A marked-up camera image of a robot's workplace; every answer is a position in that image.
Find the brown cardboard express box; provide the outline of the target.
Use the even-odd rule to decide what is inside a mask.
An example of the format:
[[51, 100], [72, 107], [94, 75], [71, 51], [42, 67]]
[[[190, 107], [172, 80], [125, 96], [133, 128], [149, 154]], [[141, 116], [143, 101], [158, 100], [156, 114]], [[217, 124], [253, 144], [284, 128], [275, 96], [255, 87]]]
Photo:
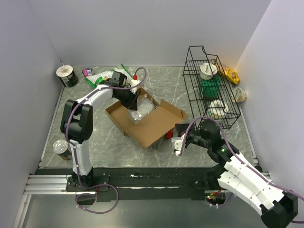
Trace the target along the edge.
[[187, 113], [176, 106], [161, 99], [158, 103], [146, 90], [138, 89], [139, 98], [144, 96], [150, 99], [155, 109], [134, 123], [129, 115], [129, 110], [120, 101], [106, 108], [105, 112], [115, 126], [125, 135], [134, 138], [143, 148], [148, 148], [162, 138], [176, 124], [187, 119]]

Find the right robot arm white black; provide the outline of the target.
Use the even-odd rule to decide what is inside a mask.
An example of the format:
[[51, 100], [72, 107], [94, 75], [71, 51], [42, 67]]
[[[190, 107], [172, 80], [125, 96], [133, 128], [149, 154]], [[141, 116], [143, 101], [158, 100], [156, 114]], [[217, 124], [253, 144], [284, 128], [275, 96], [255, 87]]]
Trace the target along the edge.
[[208, 117], [198, 128], [191, 122], [176, 124], [175, 129], [178, 136], [171, 139], [171, 145], [177, 156], [193, 144], [206, 148], [216, 162], [207, 173], [207, 183], [212, 189], [229, 190], [250, 205], [268, 228], [286, 228], [296, 223], [299, 195], [275, 185], [251, 165], [228, 141], [217, 121]]

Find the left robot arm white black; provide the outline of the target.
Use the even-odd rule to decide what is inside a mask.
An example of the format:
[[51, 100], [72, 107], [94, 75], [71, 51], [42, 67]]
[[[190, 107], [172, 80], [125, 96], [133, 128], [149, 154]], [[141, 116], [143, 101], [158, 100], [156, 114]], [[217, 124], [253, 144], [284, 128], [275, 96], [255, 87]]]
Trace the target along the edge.
[[92, 92], [77, 100], [67, 100], [64, 106], [60, 130], [65, 135], [73, 159], [73, 181], [84, 191], [93, 188], [94, 171], [89, 158], [89, 138], [93, 133], [94, 110], [115, 98], [122, 106], [136, 111], [139, 93], [135, 86], [126, 87], [128, 77], [114, 71]]

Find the clear plastic package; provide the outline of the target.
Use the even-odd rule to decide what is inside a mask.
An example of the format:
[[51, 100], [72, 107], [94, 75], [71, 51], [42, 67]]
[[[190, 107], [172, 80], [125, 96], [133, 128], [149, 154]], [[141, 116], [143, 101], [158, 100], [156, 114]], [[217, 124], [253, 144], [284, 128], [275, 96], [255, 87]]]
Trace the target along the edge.
[[137, 110], [128, 110], [129, 118], [133, 123], [138, 123], [155, 109], [151, 98], [147, 95], [139, 96], [137, 100]]

